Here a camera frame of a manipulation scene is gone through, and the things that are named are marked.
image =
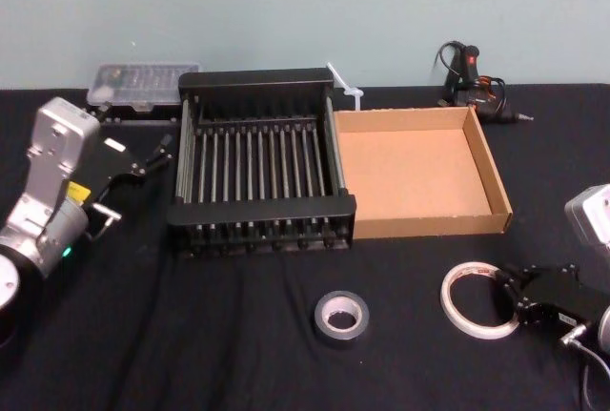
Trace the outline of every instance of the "black tape roll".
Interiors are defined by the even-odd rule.
[[[332,325],[331,317],[341,313],[354,318],[354,323],[346,328]],[[334,347],[350,347],[364,335],[369,317],[369,308],[361,297],[337,290],[326,294],[315,306],[315,330],[322,340]]]

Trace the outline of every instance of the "black cloth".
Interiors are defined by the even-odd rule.
[[[23,190],[34,113],[55,95],[85,104],[83,91],[0,92],[2,218]],[[484,127],[515,212],[505,235],[178,260],[164,220],[175,168],[125,189],[112,199],[124,220],[75,245],[30,328],[0,351],[0,409],[579,409],[580,356],[559,347],[561,332],[522,326],[507,339],[473,339],[439,304],[447,271],[470,260],[576,262],[583,281],[610,291],[610,268],[579,245],[563,213],[568,199],[610,181],[610,88],[514,86],[508,97],[535,121]],[[362,105],[438,98],[436,88],[374,88]],[[177,127],[104,134],[144,157],[167,130]],[[467,316],[498,322],[493,288],[460,282],[455,300]],[[367,337],[347,351],[318,342],[312,328],[316,302],[338,289],[371,312]],[[608,386],[594,373],[592,399],[607,407]]]

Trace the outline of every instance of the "cardboard box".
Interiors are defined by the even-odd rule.
[[[502,233],[512,210],[471,108],[337,112],[354,238]]]

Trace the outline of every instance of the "roller rack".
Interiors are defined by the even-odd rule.
[[[175,199],[180,251],[346,248],[356,199],[345,187],[323,69],[190,72]]]

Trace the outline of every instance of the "white tape roll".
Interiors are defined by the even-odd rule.
[[[451,300],[451,286],[461,277],[479,275],[495,279],[497,270],[497,267],[488,263],[469,261],[454,267],[447,273],[447,276],[445,276],[445,279],[442,281],[442,286],[440,287],[440,304],[443,311],[447,315],[447,318],[449,318],[459,330],[471,337],[479,339],[500,339],[509,336],[519,326],[517,314],[514,314],[513,318],[508,322],[497,327],[478,325],[465,318],[458,309],[456,309],[456,306]]]

